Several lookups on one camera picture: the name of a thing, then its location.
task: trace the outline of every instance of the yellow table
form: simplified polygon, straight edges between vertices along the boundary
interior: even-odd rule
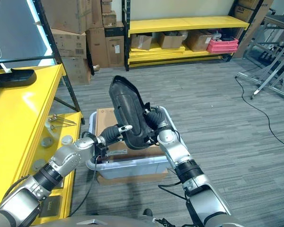
[[[34,84],[0,88],[0,201],[29,169],[60,78],[65,75],[62,65],[23,69],[35,70]]]
[[[29,168],[26,169],[25,174],[34,175],[36,172],[31,167],[33,163],[38,159],[44,159],[45,161],[48,161],[50,157],[53,156],[53,154],[56,152],[56,150],[62,146],[61,141],[63,136],[70,135],[72,136],[74,141],[79,138],[80,123],[82,118],[81,112],[59,114],[59,116],[63,119],[76,122],[77,124],[70,127],[56,128],[53,130],[44,127],[42,134],[40,136],[40,140],[38,141],[34,157],[30,161],[28,165]],[[53,139],[53,145],[48,148],[44,148],[41,146],[41,140],[46,137],[51,137]],[[54,188],[52,190],[50,196],[59,196],[61,199],[59,205],[59,211],[57,212],[57,214],[48,217],[37,217],[36,220],[33,222],[34,225],[57,220],[59,218],[66,218],[70,214],[73,179],[74,179],[74,171],[72,171],[70,174],[64,177],[62,188]]]

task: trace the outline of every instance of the silver arm segment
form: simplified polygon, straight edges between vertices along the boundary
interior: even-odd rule
[[[40,212],[40,201],[45,200],[63,177],[78,164],[85,163],[95,154],[95,146],[105,147],[117,141],[121,132],[130,130],[131,125],[111,126],[96,137],[90,134],[73,144],[62,146],[49,162],[34,176],[29,176],[0,203],[0,227],[27,227]]]
[[[188,197],[186,206],[194,224],[205,227],[243,227],[231,215],[228,204],[196,164],[177,134],[171,129],[164,129],[166,125],[165,122],[159,124],[157,139],[182,182]]]

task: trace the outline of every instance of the stacked cardboard boxes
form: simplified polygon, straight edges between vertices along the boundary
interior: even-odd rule
[[[52,34],[71,84],[89,84],[91,73],[86,59],[85,33],[52,29]]]
[[[95,23],[92,2],[42,0],[42,5],[71,84],[89,84],[85,31]]]
[[[42,4],[72,84],[90,81],[87,46],[93,65],[123,66],[124,27],[116,22],[112,0],[42,0]]]

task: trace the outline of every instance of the black cable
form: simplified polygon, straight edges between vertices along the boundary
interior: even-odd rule
[[[163,191],[166,191],[166,192],[168,192],[168,193],[170,193],[170,194],[172,194],[172,195],[175,195],[175,196],[177,196],[177,197],[179,197],[179,198],[181,198],[181,199],[187,201],[186,198],[184,198],[184,197],[182,197],[182,196],[180,196],[180,195],[178,195],[178,194],[175,194],[175,193],[173,193],[173,192],[171,192],[171,191],[169,191],[169,190],[167,190],[167,189],[164,188],[164,187],[176,186],[176,185],[178,185],[178,184],[181,184],[181,182],[179,181],[179,182],[177,182],[177,183],[172,183],[172,184],[159,184],[158,187],[159,187],[160,189],[162,189]]]
[[[84,137],[84,135],[86,134],[86,133],[88,133],[89,131],[84,131],[82,134],[81,134],[81,138],[83,138]]]
[[[170,172],[172,172],[173,174],[177,175],[175,171],[173,171],[171,168],[167,168]]]
[[[19,180],[17,180],[16,182],[14,182],[9,189],[6,191],[6,193],[4,194],[3,198],[7,197],[7,195],[23,180],[27,179],[29,177],[29,175],[26,176],[22,176]]]
[[[178,140],[181,143],[181,137],[180,137],[180,133],[177,130],[174,130],[177,134],[178,134]]]
[[[270,127],[270,119],[269,119],[268,115],[267,115],[264,111],[262,111],[262,110],[256,108],[255,106],[253,106],[252,104],[250,104],[249,102],[247,102],[247,101],[245,100],[245,98],[244,98],[244,96],[243,96],[244,93],[245,93],[244,87],[243,87],[243,86],[241,85],[241,83],[237,80],[237,76],[235,76],[235,79],[236,79],[237,83],[240,85],[240,87],[242,88],[242,95],[241,95],[241,97],[242,97],[243,101],[244,101],[246,104],[250,105],[251,107],[255,108],[256,110],[259,110],[261,113],[263,113],[263,114],[266,116],[266,118],[268,119],[268,127],[269,127],[270,132],[272,133],[272,135],[273,135],[280,143],[282,143],[282,144],[284,145],[284,142],[283,142],[282,140],[280,140],[279,138],[277,138],[277,136],[276,136],[276,135],[274,134],[274,132],[272,131],[272,129],[271,129],[271,127]]]
[[[96,161],[95,161],[95,170],[94,170],[93,178],[92,178],[92,180],[91,180],[91,182],[90,182],[89,190],[87,191],[87,193],[86,193],[85,197],[83,198],[82,202],[80,203],[80,205],[79,205],[69,216],[67,216],[67,217],[71,217],[74,213],[76,213],[77,210],[82,206],[82,204],[83,204],[84,201],[86,200],[87,196],[89,195],[89,192],[90,192],[90,190],[91,190],[91,187],[93,186],[93,183],[94,183],[94,181],[95,181],[95,176],[96,176],[96,172],[97,172],[97,171],[96,171],[96,168],[97,168],[97,160],[98,160],[99,157],[100,157],[100,156],[98,156],[98,157],[96,158]]]
[[[246,71],[241,72],[241,73],[249,72],[249,71],[255,70],[256,68],[260,68],[260,66],[256,66],[256,67],[254,67],[254,68],[252,68],[252,69],[246,70]]]

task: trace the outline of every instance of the yellow shelf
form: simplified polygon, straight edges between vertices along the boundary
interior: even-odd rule
[[[0,88],[0,201],[29,168],[60,78],[65,75],[61,64],[22,69],[34,69],[36,82]]]
[[[217,55],[217,54],[209,53],[208,51],[193,52],[191,50],[186,50],[186,51],[183,51],[183,53],[145,54],[142,56],[132,57],[130,53],[128,64],[130,64],[131,62],[161,61],[161,60],[169,60],[169,59],[193,58],[193,57],[211,56],[211,55]]]
[[[189,29],[209,29],[243,27],[248,28],[249,23],[241,21],[231,16],[213,17],[183,17],[167,18],[155,20],[134,20],[130,22],[128,35],[147,32],[163,32]]]
[[[63,136],[71,135],[73,140],[79,138],[79,132],[80,132],[80,123],[82,114],[81,112],[78,113],[66,113],[66,114],[59,114],[60,117],[71,120],[73,122],[76,122],[76,125],[70,126],[70,127],[63,127],[63,128],[56,128],[56,129],[49,129],[48,123],[47,127],[43,128],[40,140],[38,141],[38,146],[36,148],[36,151],[34,153],[33,158],[29,161],[29,168],[25,169],[25,175],[27,174],[35,174],[36,172],[32,169],[33,163],[38,159],[44,159],[45,161],[48,161],[51,156],[54,155],[56,150],[62,146],[61,140]],[[53,138],[53,145],[44,148],[41,146],[42,139],[46,137]],[[60,196],[60,206],[59,206],[59,213],[56,216],[50,216],[50,217],[37,217],[36,220],[33,222],[34,225],[42,224],[48,221],[53,221],[61,218],[66,218],[70,213],[70,207],[71,207],[71,194],[72,194],[72,185],[73,185],[73,179],[74,179],[74,171],[72,171],[69,175],[67,175],[63,179],[63,187],[54,189],[50,196]]]

